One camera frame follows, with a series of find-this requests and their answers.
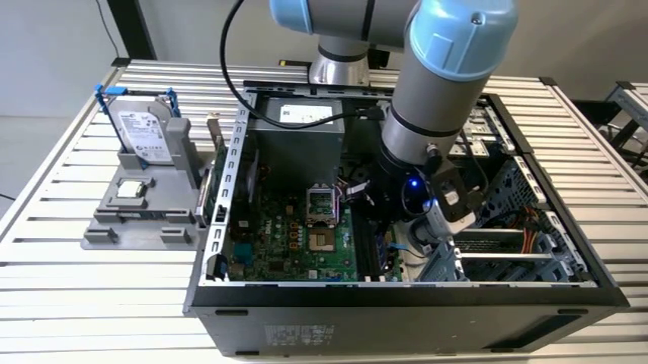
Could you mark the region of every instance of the motherboard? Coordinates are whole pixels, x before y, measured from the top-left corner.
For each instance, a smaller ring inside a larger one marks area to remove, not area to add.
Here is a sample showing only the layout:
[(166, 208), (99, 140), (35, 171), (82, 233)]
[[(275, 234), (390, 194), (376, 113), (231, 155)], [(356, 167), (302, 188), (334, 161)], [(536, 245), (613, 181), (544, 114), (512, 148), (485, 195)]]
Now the motherboard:
[[(358, 281), (352, 209), (340, 204), (336, 189), (317, 188), (306, 195), (265, 193), (253, 221), (238, 221), (238, 225), (255, 226), (245, 226), (251, 233), (237, 237), (233, 281)], [(309, 218), (313, 215), (336, 218), (317, 221)], [(393, 242), (393, 236), (388, 233), (385, 244)], [(401, 281), (398, 265), (385, 278)]]

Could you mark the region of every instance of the metal rack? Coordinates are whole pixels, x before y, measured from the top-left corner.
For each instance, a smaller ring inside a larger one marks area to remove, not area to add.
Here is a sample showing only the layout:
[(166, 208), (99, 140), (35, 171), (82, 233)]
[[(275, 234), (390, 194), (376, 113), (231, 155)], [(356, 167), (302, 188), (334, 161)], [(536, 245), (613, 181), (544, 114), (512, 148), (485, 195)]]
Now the metal rack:
[[(625, 81), (617, 82), (615, 90), (605, 99), (605, 103), (613, 105), (619, 109), (623, 109), (632, 118), (624, 127), (604, 123), (608, 127), (609, 144), (619, 151), (620, 154), (627, 156), (627, 161), (632, 168), (636, 168), (639, 175), (646, 178), (646, 171), (648, 165), (646, 164), (646, 152), (648, 151), (648, 143), (643, 141), (636, 134), (639, 128), (648, 130), (648, 83), (631, 83)], [(612, 137), (612, 129), (619, 129), (619, 133)], [(642, 144), (642, 150), (636, 153), (632, 150), (624, 148), (624, 145), (629, 139), (635, 139)]]
[[(302, 83), (303, 67), (233, 67), (242, 80)], [(373, 71), (374, 86), (398, 72)], [(104, 84), (179, 94), (191, 137), (210, 148), (206, 119), (221, 113), (231, 136), (237, 112), (218, 66), (134, 61)], [(532, 354), (489, 360), (646, 362), (648, 359), (648, 192), (556, 86), (537, 78), (493, 77), (497, 93), (571, 208), (580, 228), (623, 287), (632, 309)], [(194, 252), (86, 251), (92, 211), (119, 164), (119, 142), (94, 99), (84, 105), (0, 221), (0, 361), (214, 360), (219, 351), (198, 319), (182, 317)], [(294, 358), (295, 362), (479, 361), (484, 356)]]

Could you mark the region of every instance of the white label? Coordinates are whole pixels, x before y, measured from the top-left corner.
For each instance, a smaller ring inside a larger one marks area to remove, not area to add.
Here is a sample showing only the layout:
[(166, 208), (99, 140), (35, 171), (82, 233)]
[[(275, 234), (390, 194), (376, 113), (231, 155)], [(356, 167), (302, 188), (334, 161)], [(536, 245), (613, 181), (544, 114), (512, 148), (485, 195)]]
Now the white label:
[(311, 123), (333, 116), (332, 106), (283, 105), (279, 121), (282, 123)]
[(161, 121), (148, 112), (120, 111), (123, 129), (135, 154), (147, 162), (171, 162)]
[(142, 215), (136, 212), (120, 212), (119, 217), (120, 218), (140, 218)]

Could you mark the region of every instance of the sticker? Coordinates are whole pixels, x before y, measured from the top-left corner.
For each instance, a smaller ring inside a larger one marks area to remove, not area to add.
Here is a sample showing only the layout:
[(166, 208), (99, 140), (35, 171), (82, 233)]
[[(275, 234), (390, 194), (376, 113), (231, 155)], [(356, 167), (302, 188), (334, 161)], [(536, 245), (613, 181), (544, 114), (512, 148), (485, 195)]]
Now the sticker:
[(330, 345), (334, 331), (334, 325), (266, 325), (266, 342), (271, 347)]
[(148, 112), (120, 111), (123, 129), (135, 154), (148, 163), (171, 162), (161, 121)]
[(140, 218), (142, 215), (136, 212), (120, 212), (119, 214), (120, 218)]
[(282, 123), (311, 123), (333, 116), (332, 106), (283, 105), (279, 121)]

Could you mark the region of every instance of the light blue joint cover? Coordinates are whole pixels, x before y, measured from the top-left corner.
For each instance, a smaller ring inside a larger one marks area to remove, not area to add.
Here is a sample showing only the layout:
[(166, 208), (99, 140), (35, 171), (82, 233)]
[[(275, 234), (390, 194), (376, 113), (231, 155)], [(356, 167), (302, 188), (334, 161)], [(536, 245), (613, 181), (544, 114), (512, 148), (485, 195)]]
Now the light blue joint cover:
[(479, 80), (500, 65), (516, 25), (516, 0), (421, 0), (409, 28), (412, 50), (440, 77)]
[(182, 118), (181, 114), (181, 107), (178, 106), (178, 94), (174, 91), (174, 88), (169, 88), (166, 90), (166, 95), (170, 97), (171, 100), (171, 110), (174, 111), (174, 117)]
[(313, 34), (307, 0), (270, 0), (273, 19), (282, 27)]

